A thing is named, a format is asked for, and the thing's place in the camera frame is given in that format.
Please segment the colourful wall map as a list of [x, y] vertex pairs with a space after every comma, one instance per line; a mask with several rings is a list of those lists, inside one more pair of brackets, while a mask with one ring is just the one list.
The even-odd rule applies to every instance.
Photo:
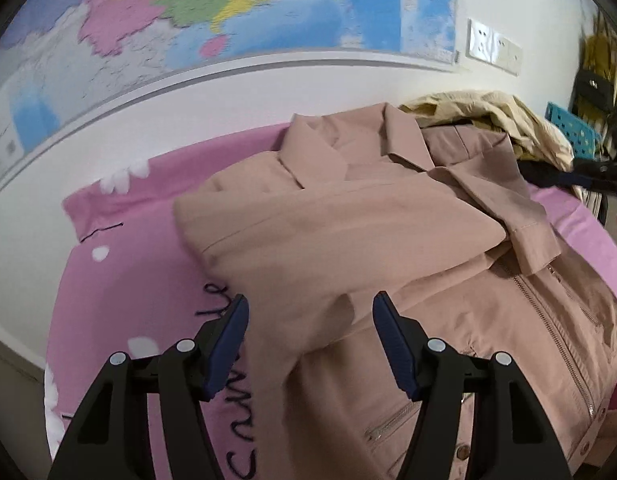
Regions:
[[450, 64], [456, 0], [25, 0], [0, 37], [0, 184], [85, 114], [247, 55], [366, 50]]

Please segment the mustard yellow garment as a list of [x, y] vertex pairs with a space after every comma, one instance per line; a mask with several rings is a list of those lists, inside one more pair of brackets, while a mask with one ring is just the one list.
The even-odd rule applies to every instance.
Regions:
[[615, 50], [607, 34], [586, 39], [584, 62], [579, 73], [581, 96], [609, 113], [615, 106]]

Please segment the teal perforated basket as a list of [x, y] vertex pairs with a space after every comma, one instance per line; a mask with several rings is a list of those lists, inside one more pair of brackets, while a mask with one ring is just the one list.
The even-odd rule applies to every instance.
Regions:
[[575, 158], [596, 159], [601, 135], [591, 126], [553, 102], [547, 103], [545, 117], [567, 138]]

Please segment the white wall socket panel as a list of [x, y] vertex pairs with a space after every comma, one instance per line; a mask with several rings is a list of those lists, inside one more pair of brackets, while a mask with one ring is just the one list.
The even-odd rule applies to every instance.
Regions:
[[519, 76], [521, 73], [522, 47], [473, 18], [468, 20], [466, 54], [468, 58], [497, 67], [508, 74]]

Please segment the dusty pink jacket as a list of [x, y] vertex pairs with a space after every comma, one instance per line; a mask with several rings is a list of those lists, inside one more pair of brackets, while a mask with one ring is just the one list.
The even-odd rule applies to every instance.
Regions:
[[423, 128], [388, 104], [293, 118], [281, 146], [180, 196], [182, 239], [246, 296], [258, 474], [393, 479], [419, 408], [371, 319], [377, 292], [428, 335], [519, 363], [571, 468], [617, 384], [617, 248], [551, 225], [506, 133]]

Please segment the cream beige garment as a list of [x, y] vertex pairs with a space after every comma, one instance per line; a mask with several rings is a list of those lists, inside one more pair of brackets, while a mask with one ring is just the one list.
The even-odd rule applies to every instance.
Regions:
[[518, 157], [548, 162], [563, 171], [572, 170], [574, 152], [566, 136], [517, 96], [495, 90], [439, 92], [400, 108], [414, 115], [423, 127], [469, 122], [482, 129], [506, 132]]

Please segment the pink bed sheet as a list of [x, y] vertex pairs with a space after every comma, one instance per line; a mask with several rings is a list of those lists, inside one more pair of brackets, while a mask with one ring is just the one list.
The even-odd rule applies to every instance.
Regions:
[[[51, 459], [69, 418], [109, 356], [161, 354], [194, 336], [194, 312], [225, 304], [203, 290], [212, 282], [180, 244], [172, 203], [214, 172], [256, 153], [278, 150], [287, 125], [246, 130], [180, 148], [128, 170], [130, 192], [94, 183], [64, 200], [80, 244], [64, 269], [46, 356], [45, 419]], [[617, 244], [579, 200], [560, 188], [531, 188], [549, 221], [617, 294]], [[227, 388], [203, 408], [225, 479], [256, 479], [246, 351]]]

